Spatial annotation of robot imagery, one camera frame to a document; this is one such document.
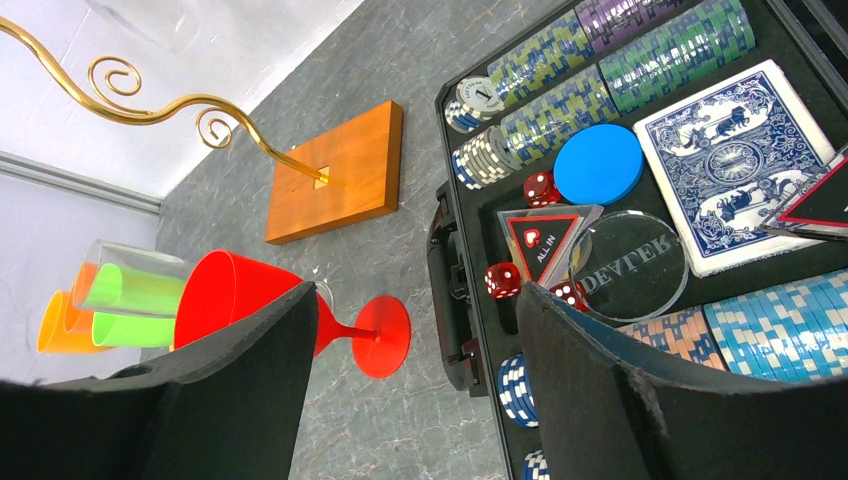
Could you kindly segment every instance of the wooden base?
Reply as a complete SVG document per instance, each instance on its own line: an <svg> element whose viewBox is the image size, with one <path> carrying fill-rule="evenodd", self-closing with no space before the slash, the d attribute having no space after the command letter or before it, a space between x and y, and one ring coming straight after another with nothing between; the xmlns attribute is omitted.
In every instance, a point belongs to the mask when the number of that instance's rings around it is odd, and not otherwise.
<svg viewBox="0 0 848 480"><path fill-rule="evenodd" d="M397 211L402 131L403 110L389 101L287 152L326 171L330 183L277 165L265 241L281 245Z"/></svg>

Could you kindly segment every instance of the gold metal rod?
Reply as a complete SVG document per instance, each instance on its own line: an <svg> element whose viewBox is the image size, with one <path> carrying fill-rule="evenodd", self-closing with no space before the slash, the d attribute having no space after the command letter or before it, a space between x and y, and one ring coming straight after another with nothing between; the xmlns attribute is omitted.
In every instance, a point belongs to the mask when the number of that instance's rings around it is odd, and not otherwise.
<svg viewBox="0 0 848 480"><path fill-rule="evenodd" d="M173 102L166 105L159 111L147 111L147 110L136 110L128 107L124 107L119 105L118 103L110 100L103 94L103 91L95 82L94 71L95 69L104 62L116 62L121 64L125 70L110 70L104 76L104 80L106 82L107 88L116 93L118 95L124 97L130 97L135 95L141 90L141 75L138 73L138 70L135 69L132 64L127 62L124 59L118 57L100 57L94 60L88 69L88 81L91 87L94 89L97 96L103 103L98 102L90 95L85 93L74 81L68 76L68 73L59 65L59 62L56 61L56 58L50 54L47 48L41 44L35 37L30 35L29 32L21 28L20 26L13 23L11 20L0 17L0 31L10 35L12 38L18 40L22 44L24 44L38 59L41 65L47 70L47 73L56 80L56 83L59 84L60 87L67 93L71 98L74 99L78 104L82 107L86 108L88 111L99 115L107 120L111 120L117 123L123 123L125 125L154 125L157 123L164 122L169 118L173 117L180 110L192 106L192 105L207 105L209 108L204 109L197 116L197 120L195 122L195 126L197 127L198 135L200 135L200 139L209 147L212 148L225 148L232 141L232 128L221 118L212 118L206 123L206 132L212 136L213 139L218 140L218 143L213 143L207 139L203 130L203 117L210 113L223 113L235 119L242 127L250 134L253 138L253 141L259 145L265 153L271 156L277 162L282 163L288 167L291 167L297 170L300 173L308 175L315 180L318 180L322 183L329 183L330 179L327 175L321 173L315 168L312 168L308 165L305 165L297 160L289 157L288 155L280 152L279 150L274 149L265 137L259 132L259 129L256 127L256 124L253 123L253 120L247 116L246 113L239 107L233 105L229 101L216 97L214 95L186 95L184 97L180 97ZM121 88L115 86L112 82L112 78L114 76L123 76L123 77L132 77L135 80L135 86L129 90L122 90ZM221 136L215 133L213 130L213 126L219 126L226 130L226 136L221 139Z"/></svg>

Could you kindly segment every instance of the white backdrop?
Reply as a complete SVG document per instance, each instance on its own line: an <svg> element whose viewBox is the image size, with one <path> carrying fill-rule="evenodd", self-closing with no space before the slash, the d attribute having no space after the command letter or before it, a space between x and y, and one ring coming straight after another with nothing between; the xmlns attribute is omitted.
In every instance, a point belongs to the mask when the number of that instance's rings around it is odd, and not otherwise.
<svg viewBox="0 0 848 480"><path fill-rule="evenodd" d="M97 57L133 63L144 83L129 106L156 110L182 95L210 93L250 112L361 2L198 0L200 33L178 55L104 20L84 0L0 0L0 15L45 44L77 83L86 83ZM0 150L154 197L169 193L209 152L191 113L129 127L77 106L3 34L0 112Z"/></svg>
<svg viewBox="0 0 848 480"><path fill-rule="evenodd" d="M68 290L98 238L153 248L159 219L0 175L0 379L30 383L111 375L139 349L95 355L35 350L47 301Z"/></svg>

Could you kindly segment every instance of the gray tile floor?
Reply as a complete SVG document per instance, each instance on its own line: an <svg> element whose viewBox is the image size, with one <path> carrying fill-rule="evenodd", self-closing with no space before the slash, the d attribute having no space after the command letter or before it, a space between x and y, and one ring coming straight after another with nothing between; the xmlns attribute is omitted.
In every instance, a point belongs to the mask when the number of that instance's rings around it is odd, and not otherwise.
<svg viewBox="0 0 848 480"><path fill-rule="evenodd" d="M359 373L348 341L316 360L291 478L504 478L488 401L456 392L441 367L424 257L434 193L448 178L433 101L444 83L557 4L365 0L253 113L285 150L386 100L400 104L397 213L265 244L272 164L241 130L165 200L160 250L196 261L226 248L326 279L344 323L378 294L400 298L412 315L409 358L388 380Z"/></svg>

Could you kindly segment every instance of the red die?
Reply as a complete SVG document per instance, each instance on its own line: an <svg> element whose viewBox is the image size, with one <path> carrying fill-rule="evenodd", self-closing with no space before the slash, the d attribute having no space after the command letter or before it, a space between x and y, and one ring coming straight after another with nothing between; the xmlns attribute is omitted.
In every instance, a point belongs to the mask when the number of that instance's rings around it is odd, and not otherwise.
<svg viewBox="0 0 848 480"><path fill-rule="evenodd" d="M565 303L574 307L575 310L579 312L588 312L589 307L587 307L586 304L584 304L578 296L578 293L581 295L584 293L583 287L578 284L577 288L579 289L579 292L575 291L575 288L573 285L571 285L571 282L562 282L551 287L551 292L553 292L553 294L557 297L563 299Z"/></svg>
<svg viewBox="0 0 848 480"><path fill-rule="evenodd" d="M521 291L521 274L509 262L496 263L486 269L486 291L494 298L511 297Z"/></svg>
<svg viewBox="0 0 848 480"><path fill-rule="evenodd" d="M533 208L556 203L561 198L562 195L554 185L554 176L551 172L537 173L524 181L524 199Z"/></svg>

